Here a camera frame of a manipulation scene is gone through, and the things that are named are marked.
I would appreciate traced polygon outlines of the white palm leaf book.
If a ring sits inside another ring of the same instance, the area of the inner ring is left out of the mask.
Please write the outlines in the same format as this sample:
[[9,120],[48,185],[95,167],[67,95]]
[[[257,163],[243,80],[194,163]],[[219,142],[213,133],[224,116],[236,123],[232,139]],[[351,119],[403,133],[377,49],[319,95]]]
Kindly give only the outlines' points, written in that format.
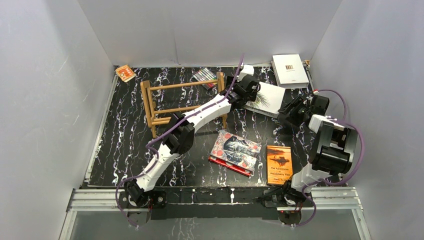
[[277,85],[260,82],[255,101],[248,101],[244,108],[276,119],[283,103],[286,89]]

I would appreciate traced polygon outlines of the white book with brown bars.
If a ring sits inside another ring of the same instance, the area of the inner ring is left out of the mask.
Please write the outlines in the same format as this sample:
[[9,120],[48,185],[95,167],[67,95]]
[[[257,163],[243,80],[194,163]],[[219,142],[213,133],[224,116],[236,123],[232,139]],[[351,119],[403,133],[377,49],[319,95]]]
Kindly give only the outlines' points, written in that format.
[[271,65],[279,87],[285,89],[308,87],[310,81],[299,54],[273,55]]

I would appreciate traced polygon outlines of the wooden book rack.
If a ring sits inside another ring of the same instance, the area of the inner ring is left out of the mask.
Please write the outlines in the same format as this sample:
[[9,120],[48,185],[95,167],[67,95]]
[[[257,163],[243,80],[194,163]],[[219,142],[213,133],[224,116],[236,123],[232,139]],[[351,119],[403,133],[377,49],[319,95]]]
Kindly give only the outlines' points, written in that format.
[[166,90],[166,89],[174,89],[174,88],[182,88],[182,87],[191,87],[200,85],[201,82],[187,82],[187,83],[179,83],[179,84],[170,84],[170,85],[164,85],[164,86],[157,86],[157,87],[151,87],[149,81],[142,81],[140,83],[141,88],[141,94],[144,104],[144,110],[146,114],[147,119],[147,125],[151,129],[152,137],[156,139],[157,131],[156,126],[158,125],[166,125],[170,121],[170,117],[157,117],[157,115],[160,114],[168,114],[168,113],[175,113],[175,112],[186,112],[194,110],[195,108],[198,108],[199,105],[195,106],[187,106],[187,107],[177,107],[177,108],[170,108],[165,110],[156,110],[156,102],[153,100],[152,91],[158,91],[158,90]]

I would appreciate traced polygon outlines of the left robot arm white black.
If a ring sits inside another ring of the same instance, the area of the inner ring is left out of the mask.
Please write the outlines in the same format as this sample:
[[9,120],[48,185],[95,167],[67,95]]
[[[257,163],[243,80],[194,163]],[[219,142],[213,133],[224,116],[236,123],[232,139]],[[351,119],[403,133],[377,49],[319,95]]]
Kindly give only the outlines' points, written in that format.
[[252,75],[245,75],[241,80],[234,78],[205,104],[185,113],[174,113],[166,132],[146,145],[154,155],[144,170],[121,182],[130,202],[137,208],[150,204],[157,180],[173,160],[191,149],[195,133],[210,121],[255,101],[260,88],[260,81]]

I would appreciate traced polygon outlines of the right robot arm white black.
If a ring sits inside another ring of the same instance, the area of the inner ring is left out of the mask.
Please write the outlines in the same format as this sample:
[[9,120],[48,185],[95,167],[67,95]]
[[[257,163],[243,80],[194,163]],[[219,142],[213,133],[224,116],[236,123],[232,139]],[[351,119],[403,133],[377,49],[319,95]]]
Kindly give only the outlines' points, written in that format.
[[318,183],[352,167],[358,132],[327,116],[329,104],[325,96],[297,96],[278,111],[279,121],[297,127],[305,124],[315,133],[308,163],[282,187],[281,199],[288,207],[303,202]]

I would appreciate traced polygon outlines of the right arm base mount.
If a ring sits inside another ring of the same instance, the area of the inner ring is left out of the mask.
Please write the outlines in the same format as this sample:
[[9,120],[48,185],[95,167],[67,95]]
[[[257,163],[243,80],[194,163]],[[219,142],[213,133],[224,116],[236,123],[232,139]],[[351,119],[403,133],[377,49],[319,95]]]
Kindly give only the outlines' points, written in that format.
[[256,202],[266,208],[288,208],[277,211],[278,219],[283,225],[297,227],[304,225],[301,223],[301,208],[307,200],[312,200],[310,193],[302,193],[289,186],[279,186],[275,189],[264,190]]

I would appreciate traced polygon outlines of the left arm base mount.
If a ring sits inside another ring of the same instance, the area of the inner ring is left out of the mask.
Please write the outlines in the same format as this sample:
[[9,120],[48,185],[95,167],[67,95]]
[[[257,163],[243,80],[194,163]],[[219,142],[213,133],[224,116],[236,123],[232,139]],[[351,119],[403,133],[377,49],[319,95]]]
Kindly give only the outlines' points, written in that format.
[[138,228],[139,222],[130,217],[130,214],[141,212],[152,213],[154,209],[163,209],[167,204],[167,194],[165,191],[152,190],[147,193],[137,193],[132,197],[127,191],[120,191],[115,194],[116,206],[124,215],[128,223]]

